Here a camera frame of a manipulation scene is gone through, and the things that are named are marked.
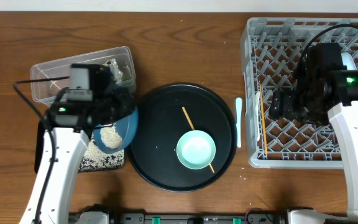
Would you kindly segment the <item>yellow green snack wrapper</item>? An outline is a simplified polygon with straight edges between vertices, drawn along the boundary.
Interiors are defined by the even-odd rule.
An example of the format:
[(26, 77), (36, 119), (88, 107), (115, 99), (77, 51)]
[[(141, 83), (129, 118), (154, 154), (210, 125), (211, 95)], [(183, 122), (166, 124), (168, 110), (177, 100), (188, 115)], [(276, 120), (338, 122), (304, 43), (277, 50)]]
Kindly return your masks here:
[(116, 83), (128, 81), (132, 78), (131, 70), (128, 67), (128, 65), (126, 65), (123, 68), (120, 68), (119, 64), (115, 58), (109, 59), (103, 65), (105, 67), (108, 67), (108, 69), (110, 69), (110, 71), (113, 75), (114, 81)]

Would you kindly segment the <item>dark blue plate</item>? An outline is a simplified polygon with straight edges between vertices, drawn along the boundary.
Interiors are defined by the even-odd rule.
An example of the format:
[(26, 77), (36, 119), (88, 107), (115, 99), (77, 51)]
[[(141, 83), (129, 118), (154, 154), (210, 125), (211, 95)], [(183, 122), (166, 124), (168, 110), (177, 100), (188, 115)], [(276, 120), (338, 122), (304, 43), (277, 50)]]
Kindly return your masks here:
[[(113, 154), (115, 152), (124, 150), (127, 146), (130, 145), (132, 140), (135, 137), (137, 127), (139, 122), (139, 110), (135, 107), (135, 110), (129, 116), (116, 121), (112, 126), (100, 126), (97, 125), (96, 129), (93, 131), (93, 139), (95, 145), (106, 154)], [(115, 128), (116, 133), (121, 137), (122, 143), (118, 147), (110, 147), (103, 142), (103, 137), (101, 131), (106, 128)]]

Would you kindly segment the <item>long wooden chopstick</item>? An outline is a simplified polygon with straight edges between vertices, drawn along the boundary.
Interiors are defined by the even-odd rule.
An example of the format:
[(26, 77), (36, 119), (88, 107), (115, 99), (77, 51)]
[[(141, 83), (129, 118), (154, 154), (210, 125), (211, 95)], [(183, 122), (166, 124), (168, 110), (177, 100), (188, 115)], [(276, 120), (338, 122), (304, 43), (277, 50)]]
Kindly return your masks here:
[(261, 123), (262, 123), (264, 154), (267, 155), (268, 149), (267, 149), (267, 135), (266, 135), (266, 129), (265, 129), (265, 111), (264, 111), (262, 84), (259, 85), (259, 93), (260, 93), (260, 114), (261, 114)]

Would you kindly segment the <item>light blue saucer plate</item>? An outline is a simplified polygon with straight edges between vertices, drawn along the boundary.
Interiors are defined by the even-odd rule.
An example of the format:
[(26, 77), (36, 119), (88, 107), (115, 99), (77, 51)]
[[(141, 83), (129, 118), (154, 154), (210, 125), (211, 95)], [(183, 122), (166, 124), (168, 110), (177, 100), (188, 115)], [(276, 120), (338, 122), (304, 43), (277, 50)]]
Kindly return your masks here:
[(353, 58), (352, 58), (350, 53), (343, 52), (341, 54), (341, 57), (342, 57), (343, 65), (346, 66), (348, 70), (355, 70), (356, 69), (356, 65), (355, 65), (354, 60), (353, 60)]

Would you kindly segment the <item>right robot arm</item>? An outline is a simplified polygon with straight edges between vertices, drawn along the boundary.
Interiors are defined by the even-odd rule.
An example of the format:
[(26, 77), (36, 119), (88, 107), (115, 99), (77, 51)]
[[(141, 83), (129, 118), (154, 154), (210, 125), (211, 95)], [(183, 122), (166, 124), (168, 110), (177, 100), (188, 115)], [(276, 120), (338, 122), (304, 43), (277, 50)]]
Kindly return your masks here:
[(308, 208), (287, 211), (287, 223), (358, 223), (358, 70), (344, 63), (339, 44), (308, 47), (294, 72), (293, 90), (273, 94), (269, 115), (303, 123), (331, 125), (341, 152), (347, 187), (347, 215)]

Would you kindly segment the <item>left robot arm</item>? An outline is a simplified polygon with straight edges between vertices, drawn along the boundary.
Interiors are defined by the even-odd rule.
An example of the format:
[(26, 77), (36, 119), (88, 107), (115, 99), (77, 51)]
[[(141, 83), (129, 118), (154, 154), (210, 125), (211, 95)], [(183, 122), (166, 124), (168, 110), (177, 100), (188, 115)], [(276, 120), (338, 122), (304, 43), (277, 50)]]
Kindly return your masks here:
[(74, 63), (44, 114), (42, 156), (21, 223), (68, 223), (70, 202), (82, 158), (95, 130), (112, 127), (135, 111), (129, 89), (120, 86), (113, 65)]

